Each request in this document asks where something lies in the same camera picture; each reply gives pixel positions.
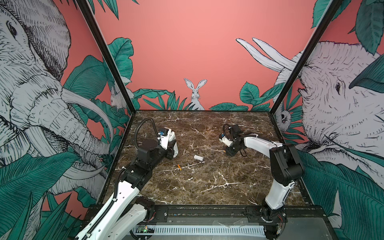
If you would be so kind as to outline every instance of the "brown marble surface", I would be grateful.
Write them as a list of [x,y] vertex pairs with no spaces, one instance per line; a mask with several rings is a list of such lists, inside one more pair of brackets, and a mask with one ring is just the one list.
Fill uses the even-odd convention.
[[[243,131],[257,132],[278,141],[266,113],[140,111],[135,116],[104,201],[113,193],[117,172],[136,156],[134,132],[147,117],[155,120],[157,128],[169,127],[175,131],[179,154],[172,161],[163,159],[159,163],[140,192],[143,196],[156,204],[259,205],[268,194],[273,180],[269,159],[253,149],[246,149],[247,157],[239,153],[229,157],[223,152],[224,144],[218,140],[223,124],[235,123]],[[156,139],[149,122],[140,129],[138,141],[146,138]],[[194,159],[195,154],[204,160]],[[286,204],[305,205],[298,187],[289,194]]]

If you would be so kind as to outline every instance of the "elephant tusk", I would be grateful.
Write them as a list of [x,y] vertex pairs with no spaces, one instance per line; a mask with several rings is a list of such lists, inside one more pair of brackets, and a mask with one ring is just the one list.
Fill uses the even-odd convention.
[[109,120],[108,116],[105,114],[105,112],[103,110],[101,110],[96,104],[94,104],[90,100],[88,100],[88,99],[86,99],[86,98],[84,98],[84,97],[82,97],[82,96],[80,96],[74,92],[71,92],[70,90],[65,89],[65,88],[63,88],[63,91],[61,93],[61,97],[62,97],[63,101],[66,103],[78,104],[82,107],[85,107],[85,108],[88,108],[89,110],[94,111],[100,117],[102,117],[102,119],[108,125],[109,132],[111,133],[111,142],[112,142],[113,127],[112,127],[111,121]]
[[85,171],[71,166],[70,168],[68,168],[67,171],[64,172],[63,176],[73,180],[83,180],[98,175],[103,169],[104,167],[98,168],[93,171]]
[[53,149],[48,139],[45,137],[43,130],[39,126],[30,127],[24,130],[29,142],[35,147],[37,151],[43,157],[49,157],[57,154],[56,150]]

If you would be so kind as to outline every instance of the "green leaf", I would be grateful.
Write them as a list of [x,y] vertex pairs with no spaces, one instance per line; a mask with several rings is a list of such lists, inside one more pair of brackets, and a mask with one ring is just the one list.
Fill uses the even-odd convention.
[[[303,180],[316,205],[330,215],[336,191],[343,210],[343,234],[351,240],[384,239],[384,190],[365,176],[330,162],[318,162],[298,151],[305,166]],[[364,213],[356,217],[356,210]]]
[[193,108],[195,105],[191,105],[192,103],[188,103],[187,106],[185,106],[185,108],[183,110],[189,110],[190,108]]
[[144,88],[133,92],[133,94],[135,95],[135,98],[141,98],[143,95],[149,98],[157,98],[157,93],[159,93],[160,95],[164,95],[164,94],[171,95],[171,92],[167,90],[154,90],[154,89],[144,89]]
[[279,83],[279,84],[273,86],[268,91],[263,93],[263,95],[261,95],[260,97],[267,97],[268,100],[275,97],[277,94],[279,94],[281,92],[281,90],[284,87],[284,84],[285,83]]
[[291,101],[291,103],[290,103],[289,106],[288,106],[288,109],[291,109],[291,108],[297,103],[297,101],[300,99],[300,97],[301,97],[301,95],[298,94],[298,95]]
[[77,192],[77,200],[79,200],[83,207],[89,207],[92,204],[96,204],[96,199],[93,199],[91,195],[82,187],[78,187],[75,189]]
[[47,199],[48,199],[49,209],[51,211],[53,211],[54,209],[56,209],[58,207],[59,204],[57,204],[56,199],[53,196],[53,194],[47,193]]
[[361,2],[356,17],[356,36],[366,51],[375,54],[384,32],[384,4]]
[[327,9],[329,0],[317,0],[313,8],[313,24],[312,28],[316,27],[319,23],[324,11]]
[[378,57],[373,63],[366,67],[349,85],[349,88],[360,86],[384,93],[384,55]]
[[303,119],[303,116],[301,115],[297,115],[297,116],[292,116],[291,115],[291,122],[296,122],[296,121],[299,121],[299,120],[302,120]]
[[369,4],[374,3],[374,2],[379,2],[379,1],[377,1],[377,0],[367,0],[367,1],[365,2],[365,4],[366,4],[366,5],[369,5]]
[[99,2],[99,4],[101,5],[101,7],[103,8],[104,12],[105,12],[105,9],[104,9],[104,5],[103,5],[103,0],[97,0]]
[[233,108],[235,106],[236,106],[236,104],[234,104],[234,103],[219,103],[219,104],[211,107],[210,110],[213,110],[213,111],[227,111],[230,108]]
[[356,168],[355,171],[358,172],[358,173],[360,173],[360,174],[363,175],[363,176],[366,176],[367,178],[369,178],[370,180],[373,181],[373,179],[371,178],[371,176],[368,175],[368,174],[366,174],[366,173],[365,173],[359,166]]
[[[133,73],[132,60],[129,58],[133,56],[133,46],[131,40],[129,38],[116,38],[111,44],[108,45],[108,48],[120,75],[130,79]],[[106,75],[109,89],[111,89],[111,87],[115,84],[115,79],[113,78],[105,60],[103,63],[107,73]]]
[[71,195],[69,195],[63,202],[58,205],[55,210],[52,211],[52,213],[37,231],[33,240],[52,239],[51,236],[55,234],[55,231],[60,225],[61,219],[65,213],[65,208],[67,207],[67,203],[70,197]]
[[89,5],[91,6],[93,14],[95,14],[95,5],[93,4],[93,0],[88,0]]
[[302,127],[302,126],[303,126],[302,122],[295,122],[295,123],[291,123],[289,127],[294,128],[294,127]]
[[89,55],[80,66],[74,68],[63,87],[86,99],[91,99],[103,91],[106,83],[103,63]]
[[256,105],[259,105],[260,103],[265,103],[269,99],[270,98],[268,98],[268,96],[255,98],[255,99],[252,99],[251,104],[252,104],[252,106],[256,106]]
[[348,34],[353,33],[354,31],[356,31],[356,26],[354,26],[354,27],[348,32]]
[[119,11],[116,0],[104,0],[104,2],[107,4],[113,14],[116,16],[116,18],[119,19]]
[[17,161],[0,168],[0,199],[2,200],[0,236],[15,225],[31,192],[34,206],[71,167],[72,163],[80,159],[78,155],[71,152],[50,157],[31,157],[26,154]]
[[269,103],[262,104],[262,105],[257,105],[252,108],[252,111],[269,111]]
[[29,198],[25,204],[25,207],[16,221],[16,224],[13,226],[12,231],[8,235],[8,240],[23,240],[26,226],[28,224],[29,215],[31,214],[32,209],[32,193],[30,193]]
[[292,143],[293,145],[297,145],[298,143],[293,140],[284,139],[285,143]]
[[177,98],[175,105],[172,107],[172,110],[177,110],[177,107],[179,106],[179,100],[180,100],[180,97]]
[[248,111],[247,106],[234,106],[228,109],[228,111]]
[[112,152],[116,146],[119,146],[121,143],[122,136],[114,135],[111,145],[109,146],[109,152]]
[[[351,2],[351,0],[344,0],[340,7],[337,9],[335,15],[332,18],[332,21],[335,20],[348,6],[348,4]],[[319,23],[324,11],[327,9],[327,6],[329,4],[329,0],[317,0],[314,9],[313,9],[313,24],[312,28],[316,27]]]
[[240,91],[240,99],[243,103],[251,104],[251,101],[259,97],[259,88],[246,82]]
[[157,96],[158,96],[158,99],[159,99],[159,103],[160,103],[161,108],[162,108],[162,109],[165,109],[166,106],[165,106],[165,104],[164,104],[164,100],[163,100],[163,98],[161,97],[161,95],[160,95],[159,93],[157,93]]
[[79,218],[80,218],[80,216],[77,217],[76,220],[72,222],[71,226],[67,229],[67,231],[64,234],[61,235],[60,240],[67,239],[67,237],[69,236],[70,232],[73,230],[74,225],[76,224],[76,222],[78,221]]
[[88,123],[88,115],[85,114],[83,112],[83,110],[81,109],[81,107],[77,104],[72,104],[73,108],[76,110],[76,112],[79,114],[80,118],[82,119],[82,121],[84,122],[84,124],[87,124]]
[[161,108],[159,105],[157,105],[157,104],[155,104],[155,103],[153,103],[153,102],[151,102],[151,101],[149,101],[149,100],[147,100],[147,99],[143,99],[143,100],[144,100],[144,102],[148,103],[149,105],[151,105],[152,107],[154,107],[154,108],[156,108],[156,109],[158,109],[158,110],[164,110],[164,109]]
[[340,7],[337,9],[335,15],[333,16],[332,21],[335,20],[344,11],[344,9],[349,5],[350,2],[351,0],[343,0]]
[[184,100],[180,103],[180,106],[178,108],[178,110],[182,110],[183,107],[184,107],[184,102],[187,100],[187,98],[184,98]]
[[[129,116],[118,112],[117,107],[112,107],[111,105],[107,104],[106,102],[102,102],[99,99],[92,99],[91,101],[96,104],[101,110],[103,110],[103,112],[109,118],[113,128],[118,126],[124,127],[124,123],[127,123],[129,121]],[[106,127],[106,123],[97,113],[82,106],[80,106],[80,108],[85,114],[88,115],[91,120],[93,120],[94,122],[101,122],[101,124]]]
[[287,110],[289,109],[288,106],[289,106],[289,103],[291,102],[291,96],[292,96],[292,87],[288,90],[287,99],[285,102],[285,105],[286,105],[285,109]]
[[131,98],[131,100],[132,100],[132,104],[135,107],[135,109],[139,110],[140,109],[140,104],[139,104],[139,101],[137,100],[137,98]]
[[340,228],[334,228],[333,229],[336,233],[336,236],[339,240],[350,240],[349,238],[347,238],[344,233],[343,233],[343,229],[340,229]]
[[304,140],[302,137],[300,137],[299,135],[296,135],[296,134],[286,134],[286,133],[282,133],[283,137],[285,137],[286,139],[300,139],[300,140]]
[[188,110],[192,110],[193,109],[193,107],[195,106],[194,104],[192,104],[192,103],[190,103],[191,105],[189,106],[187,106],[188,107]]
[[173,92],[171,93],[171,95],[169,96],[169,98],[168,98],[168,101],[167,101],[167,108],[166,108],[166,109],[170,109],[171,106],[174,105],[174,103],[175,103],[175,99],[176,99],[175,91],[173,91]]
[[297,106],[295,108],[292,108],[291,110],[289,110],[290,113],[293,113],[293,114],[302,114],[303,113],[303,107],[300,105],[300,106]]
[[375,155],[375,154],[372,154],[372,153],[359,152],[359,151],[356,151],[356,150],[353,150],[353,149],[349,149],[349,148],[343,147],[342,145],[334,142],[329,137],[327,137],[327,136],[325,136],[325,137],[328,138],[331,142],[333,142],[337,146],[342,147],[345,151],[353,153],[353,154],[355,154],[355,155],[357,155],[359,157],[366,158],[366,159],[368,159],[368,160],[370,160],[370,161],[372,161],[374,163],[377,163],[380,166],[384,167],[384,157],[381,157],[379,155]]
[[301,134],[301,135],[305,135],[303,132],[301,132],[299,130],[296,130],[294,128],[288,128],[287,132],[289,132],[289,133],[298,133],[298,134]]

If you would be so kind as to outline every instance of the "white cylindrical object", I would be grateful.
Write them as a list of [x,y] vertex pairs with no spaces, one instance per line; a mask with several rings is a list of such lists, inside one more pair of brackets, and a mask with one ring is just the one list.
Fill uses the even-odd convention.
[[200,161],[203,161],[203,160],[204,160],[203,157],[198,156],[198,155],[195,155],[193,158],[194,158],[194,159],[197,159],[197,160],[200,160]]
[[265,197],[265,201],[271,209],[279,209],[284,205],[285,199],[288,196],[289,191],[293,188],[295,182],[291,182],[288,186],[284,187],[273,180],[272,187],[269,190],[268,195]]

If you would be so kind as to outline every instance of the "wall mural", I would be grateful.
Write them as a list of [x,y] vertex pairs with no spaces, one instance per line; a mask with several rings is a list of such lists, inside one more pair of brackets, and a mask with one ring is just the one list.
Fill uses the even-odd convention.
[[319,42],[275,114],[314,203],[343,240],[384,239],[383,31],[384,3],[363,0],[348,33],[359,43]]
[[[82,207],[96,202],[129,120],[124,101],[98,98],[106,86],[114,98],[119,93],[94,56],[60,84],[71,35],[58,7],[51,0],[0,1],[1,240],[74,237],[84,216],[68,212],[70,195],[58,199],[75,191]],[[129,79],[130,40],[109,47],[119,52],[117,62],[125,59],[120,72]],[[91,120],[101,123],[101,139],[87,127]]]

